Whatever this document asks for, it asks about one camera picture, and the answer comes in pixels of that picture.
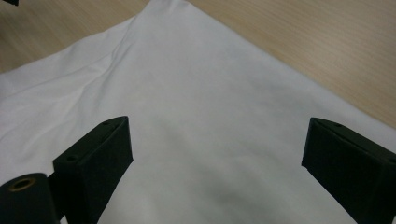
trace white fabric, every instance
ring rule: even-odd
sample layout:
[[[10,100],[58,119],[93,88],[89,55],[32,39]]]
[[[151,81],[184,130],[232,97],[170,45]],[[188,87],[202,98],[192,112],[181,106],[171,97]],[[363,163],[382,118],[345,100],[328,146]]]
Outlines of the white fabric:
[[[0,183],[50,175],[60,153],[122,115],[135,161],[100,223],[355,223],[301,166],[309,119],[396,146],[395,130],[193,5],[152,0],[0,75]]]

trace white towel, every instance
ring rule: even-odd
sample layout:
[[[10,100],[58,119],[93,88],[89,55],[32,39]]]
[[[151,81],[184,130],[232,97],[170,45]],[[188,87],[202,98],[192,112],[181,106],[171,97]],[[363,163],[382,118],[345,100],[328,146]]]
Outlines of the white towel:
[[[0,75],[0,184],[103,120],[134,163],[100,223],[355,223],[301,166],[311,117],[394,151],[396,131],[181,0]]]

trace white cloth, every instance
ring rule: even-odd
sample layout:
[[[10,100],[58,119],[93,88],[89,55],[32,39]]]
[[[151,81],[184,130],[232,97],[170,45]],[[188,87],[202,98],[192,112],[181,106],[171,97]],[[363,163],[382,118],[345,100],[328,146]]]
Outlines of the white cloth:
[[[396,131],[181,0],[0,75],[0,184],[52,173],[130,118],[134,163],[100,223],[355,223],[301,166],[311,117],[388,149]]]

